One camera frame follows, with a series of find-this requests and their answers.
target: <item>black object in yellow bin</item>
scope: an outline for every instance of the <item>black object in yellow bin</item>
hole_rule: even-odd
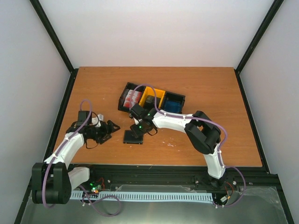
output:
[[[155,91],[157,95],[158,108],[161,108],[163,98],[165,96],[165,91],[159,89],[155,89]],[[145,109],[150,110],[151,108],[154,107],[154,102],[155,102],[154,100],[155,100],[154,91],[152,90],[152,88],[146,87],[140,99],[139,105]]]

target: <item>white wall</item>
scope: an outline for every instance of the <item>white wall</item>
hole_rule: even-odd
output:
[[[236,67],[273,0],[40,2],[75,67]]]
[[[0,1],[0,219],[13,223],[69,72],[28,0]]]
[[[272,173],[299,223],[299,1],[284,1],[241,73]]]

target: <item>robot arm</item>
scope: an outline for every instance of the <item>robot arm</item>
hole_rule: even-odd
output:
[[[87,139],[93,139],[99,144],[111,138],[111,133],[120,129],[112,121],[103,122],[103,116],[98,115],[87,122],[75,135],[74,132],[86,120],[87,111],[79,111],[78,120],[67,130],[63,142],[57,150],[43,163],[36,163],[32,168],[32,200],[34,203],[43,203],[42,201],[42,184],[45,176],[45,170],[50,162],[54,159],[50,176],[46,184],[46,201],[47,203],[65,204],[69,201],[71,191],[78,185],[89,180],[89,168],[76,167],[67,172],[70,162],[77,151],[86,143]]]
[[[210,120],[203,112],[197,111],[195,114],[175,114],[161,110],[162,113],[175,115],[174,118],[158,113],[154,108],[150,111],[143,109],[138,104],[130,110],[130,116],[134,118],[135,124],[130,127],[135,137],[144,135],[158,128],[169,128],[186,133],[194,148],[205,157],[208,173],[211,177],[220,179],[225,173],[225,168],[220,164],[218,146],[221,131],[218,127],[203,121],[185,119],[184,117],[198,117]]]

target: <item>black metal frame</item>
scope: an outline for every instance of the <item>black metal frame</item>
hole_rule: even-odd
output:
[[[58,116],[56,122],[54,124],[54,128],[49,140],[49,144],[45,153],[44,158],[48,158],[54,150],[54,145],[57,140],[58,132],[60,126],[62,124],[62,120],[64,117],[64,113],[71,96],[71,91],[78,73],[78,69],[74,69],[66,52],[64,51],[49,19],[47,18],[40,2],[38,0],[30,0],[32,6],[36,10],[39,18],[41,19],[43,25],[45,26],[49,36],[51,37],[54,45],[56,46],[60,56],[62,57],[66,67],[70,71],[70,79],[66,87],[66,91],[64,93],[64,97],[62,99],[62,103],[58,112]],[[262,161],[262,167],[259,168],[239,168],[243,173],[246,184],[252,186],[273,186],[277,188],[278,195],[281,199],[282,206],[284,208],[284,212],[286,214],[287,220],[289,223],[294,223],[288,204],[285,199],[285,195],[283,193],[279,178],[277,175],[270,174],[269,167],[267,164],[267,160],[265,158],[263,148],[261,145],[261,141],[259,139],[257,129],[252,117],[252,113],[250,111],[250,107],[246,98],[246,94],[242,85],[242,81],[240,78],[240,73],[244,68],[246,62],[250,58],[252,52],[257,46],[258,42],[262,38],[265,33],[267,27],[278,11],[279,7],[283,3],[283,0],[274,0],[272,6],[270,7],[268,13],[266,14],[262,24],[260,25],[256,35],[251,41],[248,49],[246,50],[244,56],[242,57],[238,67],[235,69],[236,79],[238,81],[240,91],[242,94],[242,98],[245,104],[245,108],[247,111],[247,115],[250,121],[250,125],[252,128],[253,135],[255,137],[256,145],[260,154],[260,158]],[[70,165],[69,169],[72,170],[74,165]],[[177,166],[129,166],[129,165],[92,165],[91,167],[92,175],[99,175],[104,177],[106,188],[114,189],[115,187],[119,187],[123,184],[157,184],[157,185],[182,185],[188,186],[192,189],[202,189],[212,193],[223,192],[224,189],[215,190],[209,188],[205,185],[196,184],[195,180],[200,179],[206,176],[207,167],[177,167]],[[228,171],[229,180],[235,180],[237,182],[236,187],[242,186],[242,179],[239,174],[234,170]],[[19,209],[18,215],[15,220],[15,224],[21,223],[21,219],[23,213],[26,208],[26,204],[31,191],[31,181],[27,187],[24,199],[21,203],[21,207]]]

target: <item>brown tabletop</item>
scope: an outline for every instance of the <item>brown tabletop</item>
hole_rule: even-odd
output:
[[[73,163],[128,165],[205,166],[201,153],[196,151],[187,135],[161,129],[155,136],[146,134],[142,145],[123,144],[124,130],[133,120],[117,110],[118,100],[127,82],[148,83],[157,89],[185,95],[183,113],[203,111],[212,121],[226,128],[228,140],[222,147],[226,165],[262,166],[249,119],[245,110],[233,68],[190,67],[81,67],[60,128],[56,147],[65,131],[77,120],[79,104],[87,98],[93,111],[112,120],[121,130],[94,149],[83,146]],[[88,103],[83,105],[89,110]],[[96,143],[88,141],[88,146]]]

